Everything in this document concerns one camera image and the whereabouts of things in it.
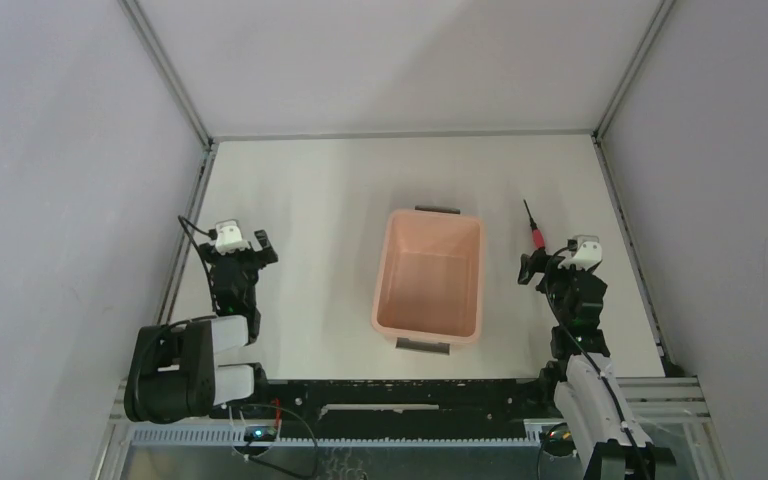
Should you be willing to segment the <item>red handled screwdriver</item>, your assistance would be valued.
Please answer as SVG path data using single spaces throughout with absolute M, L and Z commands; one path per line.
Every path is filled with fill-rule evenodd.
M 531 237 L 532 237 L 532 241 L 533 241 L 534 247 L 535 247 L 536 250 L 544 250 L 546 248 L 546 243 L 545 243 L 544 236 L 543 236 L 543 234 L 542 234 L 542 232 L 541 232 L 537 222 L 535 221 L 535 219 L 534 219 L 534 217 L 533 217 L 533 215 L 531 213 L 531 209 L 530 209 L 530 207 L 528 205 L 528 202 L 526 200 L 523 200 L 523 204 L 524 204 L 524 207 L 526 209 L 527 216 L 528 216 L 529 228 L 530 228 L 530 231 L 531 231 Z

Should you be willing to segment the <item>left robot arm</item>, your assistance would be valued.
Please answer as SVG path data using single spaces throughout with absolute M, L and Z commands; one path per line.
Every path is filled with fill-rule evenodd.
M 271 407 L 271 388 L 254 379 L 250 365 L 222 367 L 218 353 L 251 345 L 260 335 L 256 285 L 260 273 L 279 257 L 268 234 L 257 230 L 257 248 L 225 231 L 198 245 L 206 272 L 211 312 L 139 330 L 124 393 L 133 422 L 171 424 L 208 415 L 233 400 L 250 417 Z

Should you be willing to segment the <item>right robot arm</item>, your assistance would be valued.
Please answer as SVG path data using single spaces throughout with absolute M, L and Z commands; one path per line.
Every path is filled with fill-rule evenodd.
M 540 248 L 520 258 L 517 282 L 540 279 L 536 290 L 557 321 L 552 361 L 541 370 L 539 406 L 562 416 L 586 479 L 676 479 L 677 460 L 644 431 L 614 373 L 600 328 L 606 283 L 591 265 L 578 266 L 564 249 Z

